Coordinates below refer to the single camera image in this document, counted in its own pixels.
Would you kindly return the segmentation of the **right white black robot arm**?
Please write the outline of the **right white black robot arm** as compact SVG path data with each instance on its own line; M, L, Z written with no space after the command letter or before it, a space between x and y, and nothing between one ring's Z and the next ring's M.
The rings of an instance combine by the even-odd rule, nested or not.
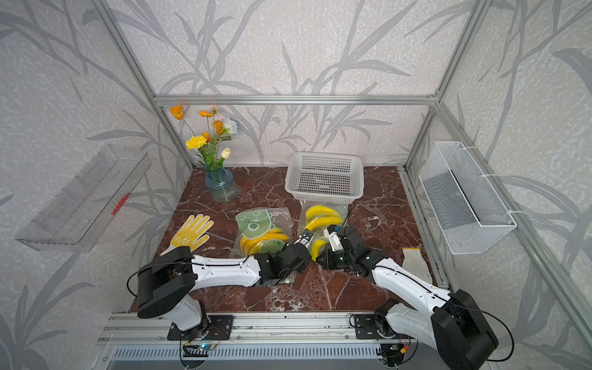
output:
M408 336L438 351L451 369L478 369L499 345L487 314L473 297L424 282L391 257L370 248L353 227L331 225L310 248L325 270L367 278L398 296L376 309L368 329L383 339Z

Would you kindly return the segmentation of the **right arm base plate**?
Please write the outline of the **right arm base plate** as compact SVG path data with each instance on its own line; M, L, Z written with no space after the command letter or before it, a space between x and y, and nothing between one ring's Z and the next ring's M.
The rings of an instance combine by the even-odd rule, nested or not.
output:
M349 324L357 339L391 339L396 333L381 314L352 314Z

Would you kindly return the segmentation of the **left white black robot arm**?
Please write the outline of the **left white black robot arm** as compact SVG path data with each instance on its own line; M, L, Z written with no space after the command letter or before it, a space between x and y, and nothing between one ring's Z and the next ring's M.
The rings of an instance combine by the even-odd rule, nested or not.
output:
M203 257L192 254L187 246L175 248L137 272L137 316L164 317L180 331L203 329L209 325L205 306L189 296L192 291L277 285L294 272L304 272L310 261L311 254L301 243L244 259Z

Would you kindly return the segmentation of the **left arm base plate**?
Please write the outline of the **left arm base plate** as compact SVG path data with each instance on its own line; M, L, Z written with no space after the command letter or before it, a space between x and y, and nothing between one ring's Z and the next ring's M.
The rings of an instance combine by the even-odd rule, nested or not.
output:
M226 314L206 315L202 322L191 329L181 331L172 323L167 334L168 341L228 341L234 317Z

